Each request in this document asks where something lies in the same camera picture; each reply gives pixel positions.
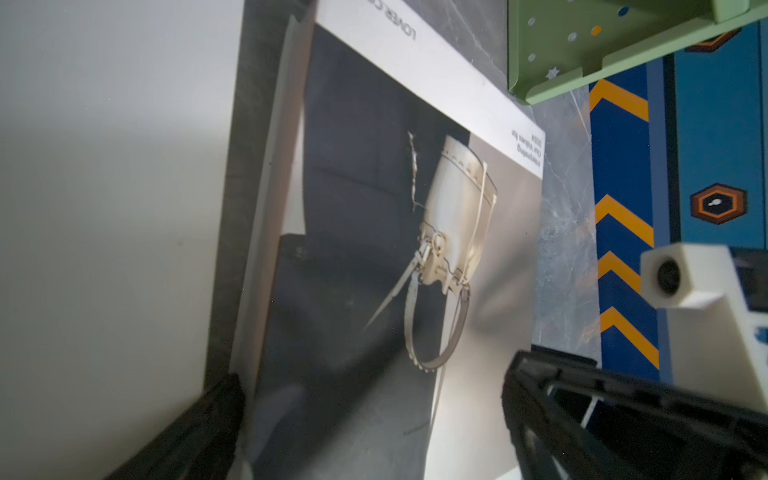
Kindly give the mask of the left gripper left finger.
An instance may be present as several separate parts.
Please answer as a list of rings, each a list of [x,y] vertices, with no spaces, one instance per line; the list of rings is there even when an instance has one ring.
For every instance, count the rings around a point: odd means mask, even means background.
[[[231,373],[137,454],[110,479],[225,479],[235,458],[245,395]]]

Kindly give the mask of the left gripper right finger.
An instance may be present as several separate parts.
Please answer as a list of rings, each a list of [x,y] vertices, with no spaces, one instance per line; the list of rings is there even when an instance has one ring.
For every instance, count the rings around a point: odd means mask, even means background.
[[[501,403],[525,479],[764,479],[767,417],[596,361],[515,354]]]

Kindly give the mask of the white book with brown pattern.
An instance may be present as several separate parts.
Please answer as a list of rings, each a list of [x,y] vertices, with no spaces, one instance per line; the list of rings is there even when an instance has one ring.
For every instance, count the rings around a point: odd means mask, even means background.
[[[101,479],[202,394],[240,1],[1,5],[1,475]]]

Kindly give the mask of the LOVER black white book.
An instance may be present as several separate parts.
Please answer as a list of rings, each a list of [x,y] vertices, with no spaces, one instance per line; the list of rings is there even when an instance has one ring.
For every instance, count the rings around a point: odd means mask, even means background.
[[[290,25],[241,305],[256,479],[519,473],[544,132],[402,1]]]

